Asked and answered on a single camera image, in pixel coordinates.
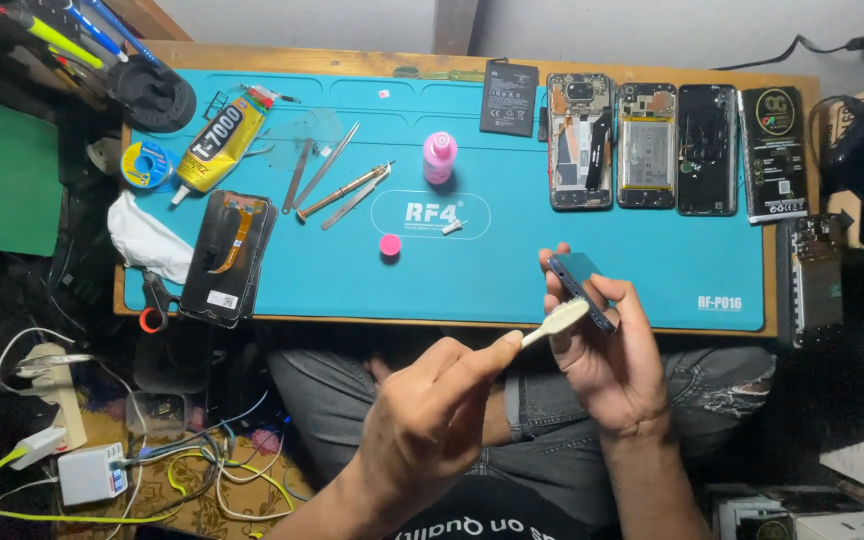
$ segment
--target pink bottle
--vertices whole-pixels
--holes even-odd
[[[432,133],[422,146],[425,163],[422,174],[429,184],[444,184],[452,175],[455,155],[459,153],[459,145],[445,131]]]

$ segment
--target brush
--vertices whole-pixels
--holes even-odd
[[[589,312],[589,303],[581,298],[573,298],[566,303],[560,303],[549,312],[542,325],[529,335],[522,338],[522,349],[532,345],[546,336],[552,336],[564,332],[570,326],[579,322],[579,319]]]

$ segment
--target black t-shirt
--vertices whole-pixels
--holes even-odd
[[[451,491],[386,538],[588,540],[590,529],[536,490],[493,476],[466,475]]]

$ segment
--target jeans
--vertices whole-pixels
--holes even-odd
[[[664,354],[662,364],[684,458],[711,452],[757,411],[775,371],[774,356],[757,347]],[[318,350],[274,352],[269,366],[293,425],[319,472],[331,481],[358,449],[377,397],[372,376],[359,361]],[[507,371],[504,399],[512,442],[482,448],[469,474],[531,487],[592,528],[615,521],[597,425],[566,377],[558,371]]]

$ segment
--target pink cap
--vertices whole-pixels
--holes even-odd
[[[402,240],[394,234],[386,234],[378,241],[378,249],[386,257],[394,257],[402,251]]]
[[[432,139],[432,154],[435,155],[436,158],[447,159],[452,155],[452,137],[449,136],[445,131],[439,131],[436,133],[435,138]]]

